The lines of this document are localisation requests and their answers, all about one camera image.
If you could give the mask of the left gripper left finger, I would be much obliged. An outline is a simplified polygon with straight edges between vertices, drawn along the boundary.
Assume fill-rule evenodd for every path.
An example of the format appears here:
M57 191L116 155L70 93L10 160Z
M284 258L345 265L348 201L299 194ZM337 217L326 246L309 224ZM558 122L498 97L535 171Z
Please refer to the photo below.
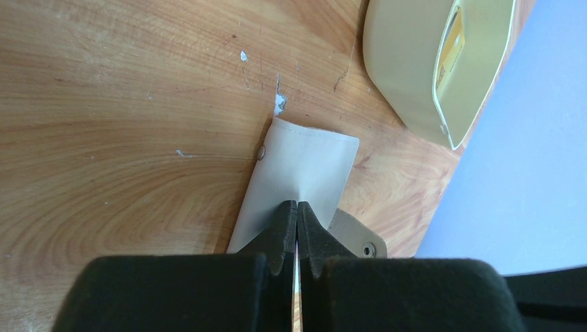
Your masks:
M290 331L297 203L233 254L105 256L78 275L54 331Z

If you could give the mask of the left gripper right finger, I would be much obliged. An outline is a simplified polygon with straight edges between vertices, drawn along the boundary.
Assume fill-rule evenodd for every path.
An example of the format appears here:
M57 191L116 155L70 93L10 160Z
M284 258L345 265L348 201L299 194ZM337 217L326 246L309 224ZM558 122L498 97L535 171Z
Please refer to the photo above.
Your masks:
M304 331L524 331L503 277L474 259L360 258L298 204Z

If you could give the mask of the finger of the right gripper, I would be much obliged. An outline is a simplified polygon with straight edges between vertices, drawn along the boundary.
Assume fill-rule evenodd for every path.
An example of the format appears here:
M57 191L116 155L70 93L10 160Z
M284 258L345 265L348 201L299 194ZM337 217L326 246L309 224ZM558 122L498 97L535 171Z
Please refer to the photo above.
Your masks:
M586 267L505 278L528 331L586 331Z

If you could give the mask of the beige leather card holder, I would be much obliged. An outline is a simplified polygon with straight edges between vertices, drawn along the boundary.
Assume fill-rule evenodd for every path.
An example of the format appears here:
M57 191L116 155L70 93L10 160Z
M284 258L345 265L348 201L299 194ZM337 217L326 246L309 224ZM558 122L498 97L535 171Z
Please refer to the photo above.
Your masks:
M358 257L385 258L385 241L339 209L360 140L274 118L238 215L229 253L252 241L284 201L308 202L319 223Z

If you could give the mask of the beige oval plastic tray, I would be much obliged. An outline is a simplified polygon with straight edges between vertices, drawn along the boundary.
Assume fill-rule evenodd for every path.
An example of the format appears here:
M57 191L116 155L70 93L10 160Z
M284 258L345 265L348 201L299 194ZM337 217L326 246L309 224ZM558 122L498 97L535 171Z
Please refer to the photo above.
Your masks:
M442 94L437 63L456 7L466 43ZM509 44L514 1L371 1L363 59L374 85L415 135L457 149L496 80Z

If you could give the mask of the gold VIP card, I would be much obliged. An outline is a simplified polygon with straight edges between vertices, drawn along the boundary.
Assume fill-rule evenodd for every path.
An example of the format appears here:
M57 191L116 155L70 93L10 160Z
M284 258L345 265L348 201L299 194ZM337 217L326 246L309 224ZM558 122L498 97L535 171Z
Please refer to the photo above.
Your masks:
M435 83L437 94L442 94L445 90L465 43L462 9L461 7L456 7L444 36L442 50L437 63Z

